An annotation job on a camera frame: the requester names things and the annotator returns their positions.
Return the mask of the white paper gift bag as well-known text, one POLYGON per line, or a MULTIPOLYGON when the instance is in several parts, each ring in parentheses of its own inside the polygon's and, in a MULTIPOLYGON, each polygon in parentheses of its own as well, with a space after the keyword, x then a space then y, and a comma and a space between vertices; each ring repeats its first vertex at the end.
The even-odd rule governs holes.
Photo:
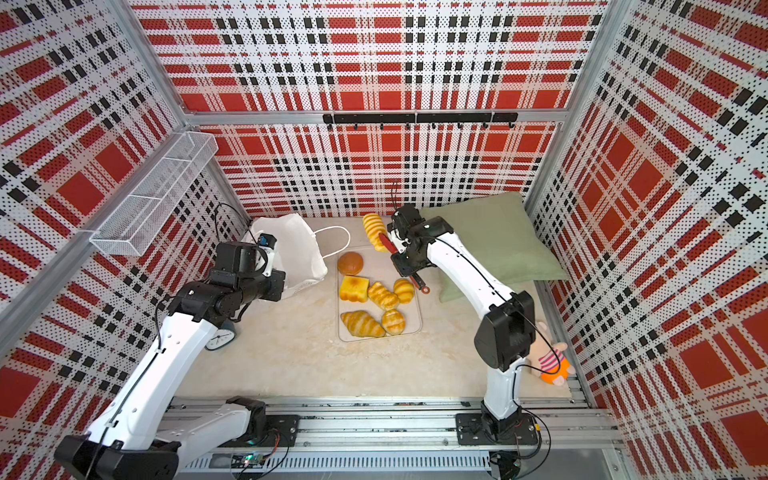
POLYGON ((255 236, 269 234, 277 240, 274 266, 285 273, 282 299, 289 298, 324 280, 328 274, 325 259, 343 252, 351 242, 351 234, 347 228, 331 225, 312 230, 298 214, 257 219, 251 223, 249 232, 255 236), (346 243, 331 253, 322 254, 317 242, 317 234, 332 229, 344 231, 347 236, 346 243))

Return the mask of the red silicone metal tongs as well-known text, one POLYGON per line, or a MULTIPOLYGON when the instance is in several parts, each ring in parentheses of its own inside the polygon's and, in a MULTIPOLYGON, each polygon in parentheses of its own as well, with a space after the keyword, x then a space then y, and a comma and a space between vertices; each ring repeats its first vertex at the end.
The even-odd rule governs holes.
POLYGON ((390 253, 390 259, 401 277, 408 277, 415 285, 416 289, 424 294, 430 293, 430 288, 417 273, 415 267, 404 252, 399 252, 394 243, 385 233, 378 234, 379 240, 390 253))

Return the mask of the long ridged yellow bread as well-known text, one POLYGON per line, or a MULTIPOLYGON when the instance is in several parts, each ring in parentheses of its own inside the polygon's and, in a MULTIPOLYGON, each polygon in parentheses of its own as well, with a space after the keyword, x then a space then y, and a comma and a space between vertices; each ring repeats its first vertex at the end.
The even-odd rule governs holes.
POLYGON ((365 234, 374 249, 382 253, 388 252, 387 247, 380 238, 381 234, 387 236, 386 225, 381 216, 376 213, 369 213, 363 216, 362 222, 365 234))

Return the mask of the beige plastic tray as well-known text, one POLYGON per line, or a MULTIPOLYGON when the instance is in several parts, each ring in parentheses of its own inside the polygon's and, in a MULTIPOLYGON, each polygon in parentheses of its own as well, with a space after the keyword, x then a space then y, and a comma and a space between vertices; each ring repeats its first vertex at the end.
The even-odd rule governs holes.
MULTIPOLYGON (((392 265, 387 253, 377 252, 370 245, 350 249, 349 252, 358 253, 363 258, 363 268, 358 274, 358 277, 367 278, 370 285, 373 285, 378 281, 390 291, 393 290, 394 283, 396 280, 400 279, 400 276, 392 265)), ((416 334, 421 331, 423 321, 419 305, 418 291, 416 291, 416 295, 408 304, 400 305, 397 310, 403 314, 405 319, 405 328, 402 335, 416 334)), ((378 308, 370 299, 364 303, 350 302, 339 299, 337 295, 336 330, 339 339, 346 343, 368 341, 368 337, 363 338, 352 335, 343 324, 341 315, 353 311, 365 311, 377 321, 381 319, 384 311, 378 308)))

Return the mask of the small shell-shaped yellow bread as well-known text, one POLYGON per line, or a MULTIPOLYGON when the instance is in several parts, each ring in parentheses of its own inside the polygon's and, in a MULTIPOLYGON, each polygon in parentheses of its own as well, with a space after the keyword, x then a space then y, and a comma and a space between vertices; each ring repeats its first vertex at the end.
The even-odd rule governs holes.
POLYGON ((400 278, 394 282, 393 293, 401 304, 409 304, 415 297, 415 287, 410 280, 400 278))

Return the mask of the green cushion pillow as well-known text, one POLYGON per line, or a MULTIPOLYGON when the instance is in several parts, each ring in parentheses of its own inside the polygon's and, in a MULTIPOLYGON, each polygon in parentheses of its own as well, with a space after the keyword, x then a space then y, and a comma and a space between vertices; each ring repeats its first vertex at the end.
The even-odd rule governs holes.
POLYGON ((522 196, 507 192, 420 210, 423 218, 443 218, 474 257, 511 289, 524 282, 569 278, 555 255, 539 240, 522 196))

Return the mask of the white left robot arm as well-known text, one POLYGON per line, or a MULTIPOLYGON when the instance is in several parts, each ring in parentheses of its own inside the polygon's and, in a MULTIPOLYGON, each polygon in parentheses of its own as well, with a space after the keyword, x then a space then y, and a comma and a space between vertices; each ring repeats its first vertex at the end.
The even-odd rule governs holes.
POLYGON ((204 281, 185 284, 158 323, 149 351, 120 392, 82 435, 67 435, 55 461, 76 479, 172 479, 180 467, 241 437, 258 439, 264 402, 235 396, 177 430, 159 429, 176 390, 225 322, 252 301, 277 302, 286 275, 274 266, 277 240, 223 242, 204 281))

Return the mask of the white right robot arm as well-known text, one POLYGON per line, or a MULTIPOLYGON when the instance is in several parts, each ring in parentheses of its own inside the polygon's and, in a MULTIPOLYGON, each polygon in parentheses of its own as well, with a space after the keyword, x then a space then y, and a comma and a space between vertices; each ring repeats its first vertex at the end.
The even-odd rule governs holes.
POLYGON ((524 425, 519 375, 536 340, 532 297, 517 294, 497 280, 464 246, 443 218, 425 219, 412 204, 397 208, 387 225, 385 244, 403 277, 422 282, 418 272, 440 269, 459 288, 480 323, 474 346, 488 366, 481 403, 483 434, 493 443, 509 444, 524 425))

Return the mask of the twisted braided yellow bread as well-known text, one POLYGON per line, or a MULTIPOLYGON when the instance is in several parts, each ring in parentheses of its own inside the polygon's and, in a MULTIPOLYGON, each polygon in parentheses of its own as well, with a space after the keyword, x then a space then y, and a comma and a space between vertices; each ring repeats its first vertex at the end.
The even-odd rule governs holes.
POLYGON ((399 297, 381 282, 374 282, 369 287, 368 299, 383 311, 395 310, 400 305, 399 297))

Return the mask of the yellow square toast bread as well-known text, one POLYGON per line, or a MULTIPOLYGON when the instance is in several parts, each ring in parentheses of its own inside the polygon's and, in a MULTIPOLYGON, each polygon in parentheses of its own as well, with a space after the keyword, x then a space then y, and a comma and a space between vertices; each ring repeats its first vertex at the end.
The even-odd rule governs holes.
POLYGON ((364 277, 345 275, 339 289, 342 301, 365 303, 368 300, 370 280, 364 277))

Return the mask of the round scored bread roll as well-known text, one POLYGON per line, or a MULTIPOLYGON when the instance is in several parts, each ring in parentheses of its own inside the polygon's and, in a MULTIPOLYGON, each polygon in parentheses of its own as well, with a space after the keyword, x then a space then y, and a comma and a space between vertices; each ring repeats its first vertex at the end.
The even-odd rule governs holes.
POLYGON ((380 323, 385 332, 390 336, 401 335, 407 326, 404 315, 397 309, 385 311, 380 323))

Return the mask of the striped croissant bread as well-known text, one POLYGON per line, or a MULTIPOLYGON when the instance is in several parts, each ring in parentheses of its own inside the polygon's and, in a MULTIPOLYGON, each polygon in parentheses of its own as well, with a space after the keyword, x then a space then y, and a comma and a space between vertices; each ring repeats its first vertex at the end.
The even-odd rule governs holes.
POLYGON ((386 332, 381 324, 366 311, 358 310, 345 312, 340 319, 347 331, 358 338, 382 338, 386 332))

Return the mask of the round brown bun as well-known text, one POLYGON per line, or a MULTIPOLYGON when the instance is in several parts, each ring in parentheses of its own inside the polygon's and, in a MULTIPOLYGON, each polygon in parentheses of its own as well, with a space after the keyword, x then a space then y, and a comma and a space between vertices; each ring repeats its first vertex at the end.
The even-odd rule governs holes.
POLYGON ((361 254, 349 251, 344 253, 337 260, 337 270, 345 276, 356 276, 364 267, 364 258, 361 254))

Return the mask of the green circuit board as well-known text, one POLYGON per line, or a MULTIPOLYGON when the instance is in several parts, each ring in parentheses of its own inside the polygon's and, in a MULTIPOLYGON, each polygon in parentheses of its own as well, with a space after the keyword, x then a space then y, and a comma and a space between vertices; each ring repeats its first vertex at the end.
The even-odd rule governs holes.
POLYGON ((233 470, 262 469, 268 460, 268 457, 256 453, 233 455, 231 457, 231 468, 233 470))

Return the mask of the small plush doll toy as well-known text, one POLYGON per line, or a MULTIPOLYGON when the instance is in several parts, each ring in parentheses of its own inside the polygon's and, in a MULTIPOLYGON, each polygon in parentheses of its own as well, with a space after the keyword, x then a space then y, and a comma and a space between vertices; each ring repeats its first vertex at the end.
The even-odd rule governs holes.
POLYGON ((545 322, 536 322, 535 333, 536 338, 527 356, 532 374, 545 383, 557 387, 564 386, 576 373, 565 355, 567 344, 555 341, 545 322))

